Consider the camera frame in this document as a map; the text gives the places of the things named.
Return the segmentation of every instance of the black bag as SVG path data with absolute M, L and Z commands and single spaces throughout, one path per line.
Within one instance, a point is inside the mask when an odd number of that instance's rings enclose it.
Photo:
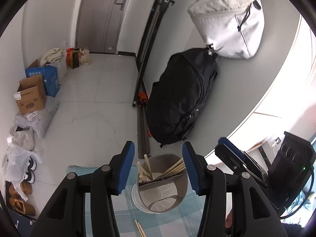
M 217 75 L 215 57 L 207 48 L 174 54 L 159 82 L 153 84 L 146 120 L 161 147 L 186 139 Z

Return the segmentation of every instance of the screw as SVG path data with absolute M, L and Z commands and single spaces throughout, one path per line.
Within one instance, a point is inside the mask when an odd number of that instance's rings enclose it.
M 103 165 L 103 166 L 101 167 L 101 170 L 102 170 L 103 172 L 109 171 L 110 169 L 111 169 L 111 167 L 110 167 L 109 165 Z
M 75 174 L 75 173 L 69 173 L 69 174 L 67 175 L 67 178 L 68 178 L 69 180 L 74 179 L 75 177 L 76 177 L 76 174 Z
M 249 179 L 250 178 L 250 174 L 248 172 L 242 172 L 241 176 L 245 179 Z
M 216 166 L 214 166 L 214 165 L 207 165 L 207 167 L 206 167 L 208 170 L 210 170 L 210 171 L 214 171 L 215 169 L 216 169 Z

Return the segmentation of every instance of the white backpack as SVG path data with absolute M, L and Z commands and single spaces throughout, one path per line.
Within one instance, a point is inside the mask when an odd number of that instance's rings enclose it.
M 211 52 L 246 59 L 256 54 L 264 28 L 260 0 L 197 0 L 188 13 Z

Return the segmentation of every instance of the blue and white tablecloth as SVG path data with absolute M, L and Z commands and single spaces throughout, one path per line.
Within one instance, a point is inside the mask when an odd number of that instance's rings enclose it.
M 95 167 L 69 166 L 67 173 L 85 175 L 96 170 Z M 121 237 L 140 237 L 134 220 L 142 226 L 147 237 L 196 237 L 203 213 L 205 196 L 198 197 L 190 182 L 184 200 L 174 209 L 160 213 L 147 214 L 139 210 L 132 201 L 132 188 L 137 178 L 137 167 L 131 168 L 127 185 L 119 196 L 112 196 L 116 222 Z M 90 194 L 85 202 L 86 234 L 92 237 Z

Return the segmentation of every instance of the shoe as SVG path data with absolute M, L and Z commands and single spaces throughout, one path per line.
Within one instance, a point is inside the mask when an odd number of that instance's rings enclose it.
M 21 183 L 21 189 L 25 195 L 32 194 L 32 185 L 28 182 L 23 181 Z M 13 184 L 11 184 L 11 186 L 9 187 L 9 193 L 12 198 L 21 199 L 19 193 L 14 189 Z
M 24 177 L 24 181 L 28 183 L 34 183 L 34 180 L 35 180 L 34 174 L 31 171 L 27 170 Z
M 35 168 L 36 168 L 36 161 L 33 160 L 31 157 L 30 159 L 28 160 L 28 166 L 27 166 L 28 169 L 34 171 Z
M 23 200 L 9 198 L 9 203 L 17 212 L 24 215 L 35 215 L 34 207 Z

